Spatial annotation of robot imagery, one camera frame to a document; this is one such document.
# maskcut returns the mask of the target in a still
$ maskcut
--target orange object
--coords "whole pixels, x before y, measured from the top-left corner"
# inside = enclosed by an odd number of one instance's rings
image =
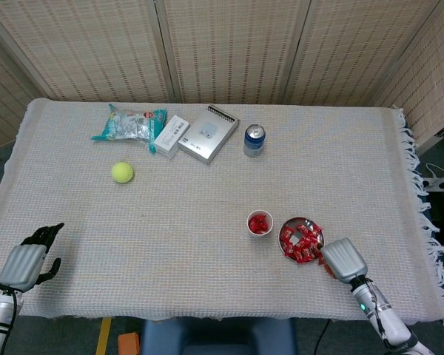
[[[329,275],[331,275],[333,278],[335,278],[334,273],[332,272],[331,268],[329,267],[329,265],[325,264],[324,265],[325,270],[327,271],[327,273]]]
[[[140,355],[138,334],[127,333],[118,336],[118,355]]]

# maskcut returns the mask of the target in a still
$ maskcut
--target red candy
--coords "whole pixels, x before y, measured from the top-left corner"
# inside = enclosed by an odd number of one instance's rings
[[[295,233],[295,230],[285,226],[282,231],[280,240],[282,246],[284,246],[284,254],[297,263],[307,263],[317,258],[319,259],[319,265],[325,265],[326,262],[323,259],[323,255],[317,248],[319,246],[317,237],[322,232],[322,228],[313,223],[313,231],[304,224],[300,224],[296,229],[301,233],[302,237],[295,245],[291,243],[291,236]]]
[[[293,228],[285,226],[281,235],[281,240],[285,243],[289,242],[293,233],[295,233],[295,230]]]
[[[255,234],[263,234],[268,232],[268,223],[265,214],[256,214],[249,221],[249,228]]]

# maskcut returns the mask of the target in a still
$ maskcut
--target woven wall panel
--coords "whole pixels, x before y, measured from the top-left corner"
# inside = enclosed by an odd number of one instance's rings
[[[420,146],[444,127],[444,6],[434,12],[375,106],[405,109]]]
[[[183,102],[273,104],[302,1],[164,1]]]
[[[0,59],[0,146],[15,140],[26,107],[33,99]]]
[[[0,22],[58,100],[167,101],[144,1],[2,1]]]
[[[286,103],[359,106],[437,0],[317,0]]]

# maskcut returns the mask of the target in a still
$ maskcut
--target spiral notebook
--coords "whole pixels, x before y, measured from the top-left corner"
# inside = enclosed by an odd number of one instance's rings
[[[179,149],[210,164],[238,124],[237,118],[209,105],[181,137]]]

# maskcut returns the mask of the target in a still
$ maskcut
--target bowl of candy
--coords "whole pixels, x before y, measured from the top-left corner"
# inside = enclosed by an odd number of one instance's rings
[[[273,229],[273,216],[267,211],[258,209],[249,214],[246,226],[252,237],[263,237]]]
[[[324,264],[320,249],[324,246],[323,230],[319,225],[304,217],[287,220],[278,235],[283,254],[296,263],[308,263],[319,259]]]

